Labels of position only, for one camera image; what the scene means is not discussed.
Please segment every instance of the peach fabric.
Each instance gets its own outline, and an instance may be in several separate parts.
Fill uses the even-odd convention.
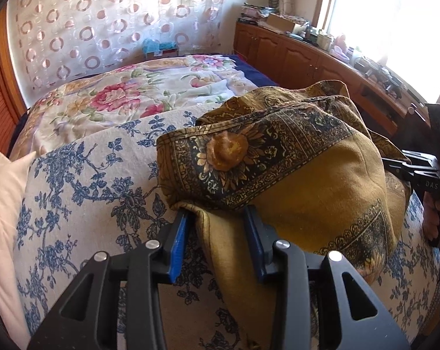
[[[30,340],[13,264],[16,224],[27,175],[35,152],[11,162],[0,153],[0,315],[11,339],[21,349]]]

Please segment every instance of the silver screw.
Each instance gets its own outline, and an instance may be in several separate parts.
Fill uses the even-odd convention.
[[[158,249],[160,247],[160,242],[158,242],[156,239],[151,239],[145,243],[145,247],[151,250]]]
[[[343,259],[343,255],[336,250],[332,250],[329,252],[329,258],[334,262],[339,262]]]
[[[289,242],[284,239],[279,239],[278,241],[275,242],[275,246],[282,250],[288,249]]]
[[[106,259],[106,252],[99,251],[93,256],[93,260],[97,262],[103,262]]]

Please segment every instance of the cabinet door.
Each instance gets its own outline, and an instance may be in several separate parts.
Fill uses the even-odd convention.
[[[252,65],[273,81],[277,81],[280,38],[273,33],[260,32],[255,41],[256,44],[253,44],[251,50],[251,59],[255,52],[255,60]]]
[[[257,34],[257,28],[246,24],[237,24],[234,36],[234,50],[252,64],[250,57],[251,46]]]
[[[322,55],[314,72],[314,81],[339,80],[346,84],[350,96],[359,91],[360,76],[338,60]]]
[[[283,41],[278,56],[277,83],[289,90],[300,90],[313,83],[313,73],[319,55],[307,45]]]

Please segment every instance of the blue floral fabric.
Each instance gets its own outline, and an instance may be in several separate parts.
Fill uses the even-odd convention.
[[[97,251],[111,255],[155,238],[173,222],[158,186],[158,136],[195,124],[215,104],[171,111],[113,127],[34,161],[17,224],[17,287],[33,334],[71,279]],[[413,195],[398,248],[373,286],[412,340],[433,304],[439,254],[421,230],[422,206]],[[125,287],[117,330],[124,348]],[[197,244],[188,240],[180,277],[161,286],[168,349],[245,349],[240,330]]]

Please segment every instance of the person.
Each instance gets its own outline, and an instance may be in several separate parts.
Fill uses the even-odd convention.
[[[439,214],[440,200],[434,201],[432,195],[429,192],[424,193],[424,220],[422,223],[422,229],[426,238],[431,241],[439,235]]]

